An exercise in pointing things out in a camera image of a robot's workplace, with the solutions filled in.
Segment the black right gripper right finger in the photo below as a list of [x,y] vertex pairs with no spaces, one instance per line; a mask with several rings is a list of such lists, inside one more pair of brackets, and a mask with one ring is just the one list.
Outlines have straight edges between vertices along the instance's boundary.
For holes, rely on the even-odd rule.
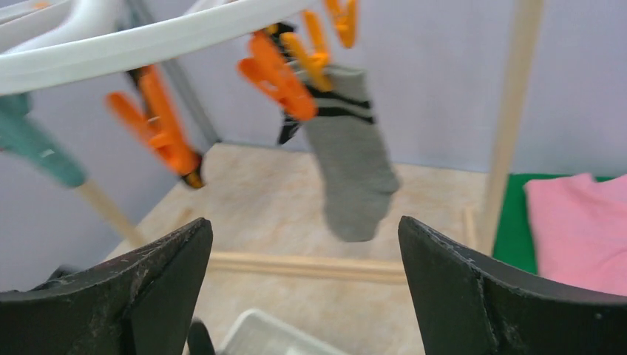
[[404,216],[407,284],[427,354],[624,354],[626,298],[502,263]]

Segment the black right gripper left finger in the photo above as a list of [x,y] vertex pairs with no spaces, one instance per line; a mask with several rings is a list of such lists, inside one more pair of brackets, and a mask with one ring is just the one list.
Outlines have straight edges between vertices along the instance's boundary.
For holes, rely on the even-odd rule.
[[1,294],[3,354],[181,354],[213,232],[198,218],[29,291]]

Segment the grey sock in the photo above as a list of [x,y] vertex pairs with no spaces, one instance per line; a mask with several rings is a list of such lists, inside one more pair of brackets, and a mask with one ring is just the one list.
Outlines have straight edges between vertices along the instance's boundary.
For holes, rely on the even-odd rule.
[[329,229],[347,243],[367,242],[376,236],[400,182],[376,124],[366,72],[332,64],[325,73],[333,86],[329,92],[296,70],[318,107],[317,116],[299,127],[323,180]]

